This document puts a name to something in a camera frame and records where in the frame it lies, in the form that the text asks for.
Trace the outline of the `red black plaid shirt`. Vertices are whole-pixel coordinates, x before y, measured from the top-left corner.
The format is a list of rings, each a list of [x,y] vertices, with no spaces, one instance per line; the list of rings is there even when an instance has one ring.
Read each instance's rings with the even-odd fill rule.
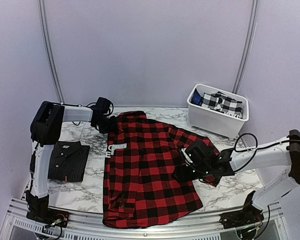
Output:
[[[165,225],[203,207],[191,181],[173,178],[183,163],[180,149],[202,142],[219,151],[206,136],[128,111],[116,117],[107,136],[103,176],[103,224],[135,229]]]

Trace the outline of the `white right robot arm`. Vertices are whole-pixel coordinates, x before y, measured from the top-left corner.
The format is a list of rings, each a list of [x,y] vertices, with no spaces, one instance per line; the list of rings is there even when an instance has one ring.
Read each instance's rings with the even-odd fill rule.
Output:
[[[273,201],[300,187],[300,132],[290,130],[279,140],[237,149],[231,147],[215,154],[210,146],[196,141],[182,147],[179,154],[183,163],[175,167],[172,177],[179,183],[205,177],[225,177],[267,167],[284,166],[276,179],[251,192],[245,200],[237,219],[248,224]]]

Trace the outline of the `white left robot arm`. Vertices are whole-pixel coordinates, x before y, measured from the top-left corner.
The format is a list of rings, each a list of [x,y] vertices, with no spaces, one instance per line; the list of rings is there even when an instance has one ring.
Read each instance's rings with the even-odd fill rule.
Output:
[[[115,129],[115,118],[111,116],[113,103],[99,97],[90,106],[44,101],[30,124],[32,156],[30,161],[31,184],[26,192],[29,211],[43,223],[53,219],[53,211],[48,207],[48,170],[54,145],[58,142],[62,124],[65,122],[90,123],[101,134]]]

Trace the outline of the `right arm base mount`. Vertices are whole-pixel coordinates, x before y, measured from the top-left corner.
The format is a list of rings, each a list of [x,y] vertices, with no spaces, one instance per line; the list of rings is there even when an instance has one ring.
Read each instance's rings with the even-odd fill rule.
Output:
[[[219,223],[224,229],[235,228],[239,240],[254,240],[263,226],[264,215],[243,210],[224,212],[220,215]]]

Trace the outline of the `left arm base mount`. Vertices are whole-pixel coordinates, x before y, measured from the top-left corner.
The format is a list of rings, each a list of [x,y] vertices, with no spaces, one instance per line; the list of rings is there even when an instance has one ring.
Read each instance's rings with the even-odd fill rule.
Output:
[[[29,207],[26,218],[44,224],[42,233],[47,233],[47,230],[54,228],[58,229],[58,236],[52,238],[59,240],[63,234],[64,229],[68,226],[70,213],[68,211],[46,208],[44,210],[35,210]]]

